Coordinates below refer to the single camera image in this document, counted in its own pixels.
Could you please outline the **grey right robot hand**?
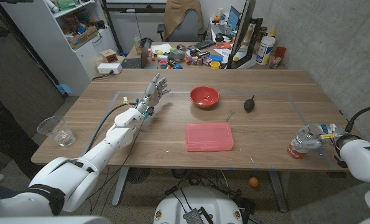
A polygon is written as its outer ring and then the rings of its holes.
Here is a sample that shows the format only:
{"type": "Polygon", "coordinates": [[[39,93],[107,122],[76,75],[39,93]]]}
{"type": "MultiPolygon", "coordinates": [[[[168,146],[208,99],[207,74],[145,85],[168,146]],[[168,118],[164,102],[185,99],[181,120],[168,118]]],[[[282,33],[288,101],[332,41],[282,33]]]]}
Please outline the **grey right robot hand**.
{"type": "Polygon", "coordinates": [[[327,137],[329,134],[337,134],[336,124],[308,124],[300,128],[295,135],[295,150],[306,154],[309,151],[320,150],[326,144],[333,146],[335,137],[327,137]]]}

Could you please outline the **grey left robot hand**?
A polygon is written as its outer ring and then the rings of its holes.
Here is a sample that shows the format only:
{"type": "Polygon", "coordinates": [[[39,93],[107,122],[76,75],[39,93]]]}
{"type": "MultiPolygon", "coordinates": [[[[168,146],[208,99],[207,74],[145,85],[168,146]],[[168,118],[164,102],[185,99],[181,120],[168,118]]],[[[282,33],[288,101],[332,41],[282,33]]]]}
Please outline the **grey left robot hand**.
{"type": "Polygon", "coordinates": [[[157,73],[153,80],[147,86],[143,98],[138,102],[136,109],[142,114],[153,114],[154,107],[159,103],[161,97],[169,93],[171,89],[166,90],[167,80],[165,77],[159,78],[160,73],[157,73]]]}

